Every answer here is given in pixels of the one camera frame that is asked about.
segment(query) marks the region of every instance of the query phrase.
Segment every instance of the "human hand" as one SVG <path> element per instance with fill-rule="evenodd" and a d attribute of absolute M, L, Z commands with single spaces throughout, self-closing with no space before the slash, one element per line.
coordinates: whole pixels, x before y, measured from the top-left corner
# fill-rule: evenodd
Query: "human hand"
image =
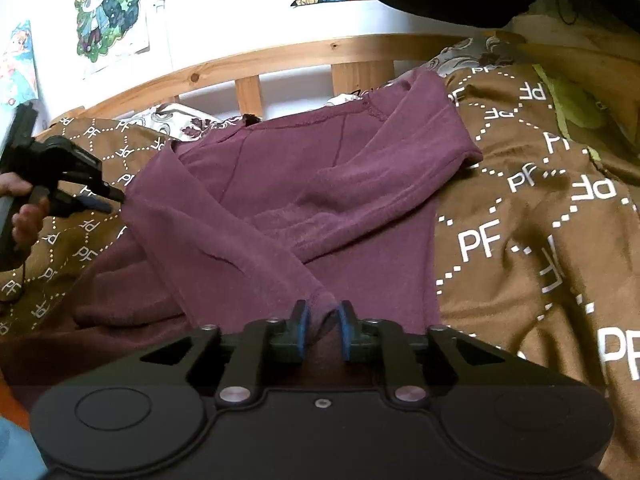
<path fill-rule="evenodd" d="M 15 173 L 0 174 L 0 197 L 27 196 L 33 186 Z M 18 248 L 30 250 L 38 241 L 42 221 L 49 215 L 49 200 L 41 198 L 37 204 L 25 204 L 12 218 L 12 235 Z"/>

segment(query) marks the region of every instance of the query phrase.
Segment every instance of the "wooden bed frame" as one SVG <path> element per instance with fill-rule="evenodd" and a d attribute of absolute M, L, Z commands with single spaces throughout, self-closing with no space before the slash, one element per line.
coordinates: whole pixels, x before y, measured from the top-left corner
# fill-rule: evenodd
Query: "wooden bed frame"
<path fill-rule="evenodd" d="M 527 43 L 519 34 L 503 30 L 485 32 L 517 44 L 531 62 L 564 74 L 609 107 L 625 135 L 640 146 L 640 43 L 638 56 L 621 56 L 616 39 L 609 34 L 610 48 L 577 48 L 556 44 Z M 293 68 L 331 65 L 334 94 L 372 89 L 394 78 L 395 60 L 428 60 L 459 36 L 377 34 L 337 40 L 276 46 L 207 61 L 177 70 L 131 88 L 90 108 L 74 108 L 60 115 L 73 118 L 115 118 L 153 105 L 178 102 L 187 92 L 235 81 L 239 109 L 261 116 L 260 75 Z"/>

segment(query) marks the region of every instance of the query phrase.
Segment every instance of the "silver screw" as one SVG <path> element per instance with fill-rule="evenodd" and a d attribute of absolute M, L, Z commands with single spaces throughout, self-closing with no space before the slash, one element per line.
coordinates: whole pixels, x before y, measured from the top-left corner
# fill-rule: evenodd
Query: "silver screw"
<path fill-rule="evenodd" d="M 244 386 L 227 386 L 220 392 L 220 399 L 233 404 L 245 402 L 249 397 L 251 397 L 251 391 Z"/>
<path fill-rule="evenodd" d="M 403 402 L 418 402 L 427 396 L 427 392 L 420 386 L 401 386 L 396 390 L 396 399 Z"/>
<path fill-rule="evenodd" d="M 314 404 L 316 405 L 316 408 L 322 408 L 324 410 L 331 405 L 331 401 L 329 399 L 318 399 Z"/>

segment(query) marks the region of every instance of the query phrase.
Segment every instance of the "bolt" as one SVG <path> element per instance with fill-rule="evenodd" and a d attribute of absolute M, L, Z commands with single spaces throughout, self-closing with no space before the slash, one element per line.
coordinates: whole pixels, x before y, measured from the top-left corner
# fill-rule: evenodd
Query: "bolt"
<path fill-rule="evenodd" d="M 401 386 L 396 390 L 396 399 L 403 402 L 417 402 L 423 400 L 427 396 L 427 392 L 420 386 Z"/>
<path fill-rule="evenodd" d="M 220 392 L 219 397 L 225 402 L 238 404 L 251 397 L 251 391 L 244 386 L 227 386 Z"/>
<path fill-rule="evenodd" d="M 324 410 L 331 405 L 331 401 L 329 399 L 318 399 L 314 404 L 316 405 L 316 408 L 322 408 Z"/>

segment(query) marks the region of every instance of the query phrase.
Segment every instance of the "white wall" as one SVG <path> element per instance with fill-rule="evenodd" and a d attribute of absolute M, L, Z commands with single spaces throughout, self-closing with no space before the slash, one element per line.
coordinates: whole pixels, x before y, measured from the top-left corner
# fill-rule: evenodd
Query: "white wall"
<path fill-rule="evenodd" d="M 166 0 L 165 9 L 158 12 L 153 7 L 156 1 L 141 2 L 147 11 L 149 51 L 87 79 L 82 78 L 86 60 L 76 54 L 74 0 L 0 0 L 0 49 L 20 20 L 31 20 L 40 97 L 48 120 L 172 70 L 257 48 L 358 34 L 475 31 L 411 16 L 377 1 L 291 7 L 293 0 Z M 263 81 L 267 117 L 315 107 L 332 94 L 328 67 L 268 75 Z M 221 115 L 237 107 L 230 84 L 186 96 L 186 103 Z"/>

